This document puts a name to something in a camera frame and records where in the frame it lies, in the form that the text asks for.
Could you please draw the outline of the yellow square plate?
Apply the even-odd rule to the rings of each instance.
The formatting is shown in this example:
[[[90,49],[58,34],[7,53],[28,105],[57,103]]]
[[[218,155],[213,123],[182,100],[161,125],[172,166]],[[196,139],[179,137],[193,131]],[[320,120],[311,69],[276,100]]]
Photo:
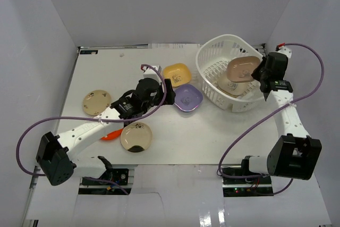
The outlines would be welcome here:
[[[163,76],[165,79],[170,79],[172,86],[175,88],[189,83],[192,79],[189,68],[183,63],[176,63],[165,67]]]

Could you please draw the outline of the purple square panda plate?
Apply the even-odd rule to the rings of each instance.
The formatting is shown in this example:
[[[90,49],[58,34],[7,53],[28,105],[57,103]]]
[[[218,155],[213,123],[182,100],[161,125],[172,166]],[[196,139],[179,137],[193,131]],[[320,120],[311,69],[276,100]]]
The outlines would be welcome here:
[[[183,112],[195,110],[203,101],[202,93],[191,84],[184,84],[175,90],[174,104]]]

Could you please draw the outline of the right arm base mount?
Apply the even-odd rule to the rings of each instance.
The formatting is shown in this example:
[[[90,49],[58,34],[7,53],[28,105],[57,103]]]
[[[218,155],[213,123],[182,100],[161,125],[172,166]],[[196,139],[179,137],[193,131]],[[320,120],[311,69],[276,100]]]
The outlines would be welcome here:
[[[272,196],[273,186],[270,176],[251,179],[222,178],[222,189],[225,198]]]

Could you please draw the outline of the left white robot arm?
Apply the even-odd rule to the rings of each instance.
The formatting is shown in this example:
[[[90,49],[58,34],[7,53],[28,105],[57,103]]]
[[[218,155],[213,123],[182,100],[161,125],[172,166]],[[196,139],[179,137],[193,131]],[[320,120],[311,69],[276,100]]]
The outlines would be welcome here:
[[[79,154],[109,133],[144,117],[152,108],[172,105],[175,92],[170,79],[161,84],[141,79],[134,90],[124,93],[94,119],[69,131],[42,136],[36,160],[51,185],[64,183],[72,176],[89,177],[101,184],[110,182],[113,166],[103,156],[80,159]]]

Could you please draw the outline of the brown square panda plate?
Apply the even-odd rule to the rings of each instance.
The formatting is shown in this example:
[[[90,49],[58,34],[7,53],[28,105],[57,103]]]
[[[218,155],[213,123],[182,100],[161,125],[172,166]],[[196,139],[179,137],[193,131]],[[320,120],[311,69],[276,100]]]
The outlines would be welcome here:
[[[254,78],[251,75],[260,62],[256,56],[235,58],[228,63],[226,76],[234,83],[252,82]]]

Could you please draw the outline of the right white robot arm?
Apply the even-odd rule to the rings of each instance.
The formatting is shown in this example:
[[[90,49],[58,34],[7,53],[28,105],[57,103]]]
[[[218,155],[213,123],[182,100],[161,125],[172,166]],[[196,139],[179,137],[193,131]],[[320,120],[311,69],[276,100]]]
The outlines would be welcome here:
[[[278,140],[265,156],[246,156],[240,178],[254,183],[259,174],[309,180],[321,153],[320,140],[313,139],[304,128],[292,103],[293,89],[284,80],[288,57],[270,52],[254,70],[252,77],[260,82],[265,101],[278,112],[274,115]]]

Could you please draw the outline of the cream square panda plate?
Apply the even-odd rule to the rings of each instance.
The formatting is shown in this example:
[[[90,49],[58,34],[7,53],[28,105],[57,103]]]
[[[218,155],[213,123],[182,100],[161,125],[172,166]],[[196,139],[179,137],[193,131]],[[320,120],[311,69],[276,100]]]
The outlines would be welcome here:
[[[224,93],[232,97],[239,97],[246,91],[248,83],[234,83],[226,76],[222,76],[217,80],[217,86]]]

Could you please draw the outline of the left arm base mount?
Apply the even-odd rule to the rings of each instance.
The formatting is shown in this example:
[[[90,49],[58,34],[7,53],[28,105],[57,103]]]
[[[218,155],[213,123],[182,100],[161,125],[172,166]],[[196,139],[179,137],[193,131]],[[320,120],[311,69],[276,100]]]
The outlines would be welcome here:
[[[115,182],[120,186],[126,186],[129,183],[129,172],[130,170],[127,168],[118,168],[112,169],[111,173],[105,172],[99,179],[101,180],[108,180],[111,182]],[[91,181],[88,179],[82,179],[80,183],[80,187],[85,188],[95,188],[95,187],[105,187],[105,186],[112,186],[111,183],[104,182],[104,181]]]

